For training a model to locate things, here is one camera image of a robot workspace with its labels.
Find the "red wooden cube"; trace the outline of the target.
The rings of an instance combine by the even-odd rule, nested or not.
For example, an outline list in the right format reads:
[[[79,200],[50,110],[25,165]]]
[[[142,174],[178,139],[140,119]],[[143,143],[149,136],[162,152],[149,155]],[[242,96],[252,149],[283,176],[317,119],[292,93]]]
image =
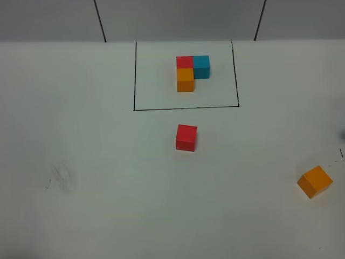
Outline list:
[[[176,149],[182,151],[195,151],[197,126],[178,125],[176,134]]]

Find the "orange wooden cube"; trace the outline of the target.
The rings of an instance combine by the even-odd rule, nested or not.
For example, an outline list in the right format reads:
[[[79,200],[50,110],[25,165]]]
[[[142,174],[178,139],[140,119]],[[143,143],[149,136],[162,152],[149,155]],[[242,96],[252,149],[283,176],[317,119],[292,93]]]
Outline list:
[[[315,168],[307,171],[297,181],[298,186],[303,190],[309,199],[312,199],[314,196],[326,190],[332,183],[333,180],[322,169],[321,166],[316,166]]]

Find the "orange template cube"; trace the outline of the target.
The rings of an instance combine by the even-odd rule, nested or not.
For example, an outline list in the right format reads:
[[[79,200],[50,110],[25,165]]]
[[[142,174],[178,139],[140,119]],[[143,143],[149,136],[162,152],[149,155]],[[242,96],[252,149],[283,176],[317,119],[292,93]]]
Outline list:
[[[193,68],[177,69],[177,92],[193,92],[194,87]]]

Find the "red template cube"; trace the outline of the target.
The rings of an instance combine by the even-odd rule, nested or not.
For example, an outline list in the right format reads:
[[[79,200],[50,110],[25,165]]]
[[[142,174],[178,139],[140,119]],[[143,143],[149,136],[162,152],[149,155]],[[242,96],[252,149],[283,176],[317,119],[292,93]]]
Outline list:
[[[178,69],[193,69],[193,56],[178,56],[176,57],[176,67]]]

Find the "blue template cube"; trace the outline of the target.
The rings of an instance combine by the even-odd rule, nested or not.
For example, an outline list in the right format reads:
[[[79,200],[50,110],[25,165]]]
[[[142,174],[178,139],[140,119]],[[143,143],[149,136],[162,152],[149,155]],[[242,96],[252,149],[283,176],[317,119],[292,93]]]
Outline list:
[[[209,56],[193,56],[194,78],[210,78],[210,58]]]

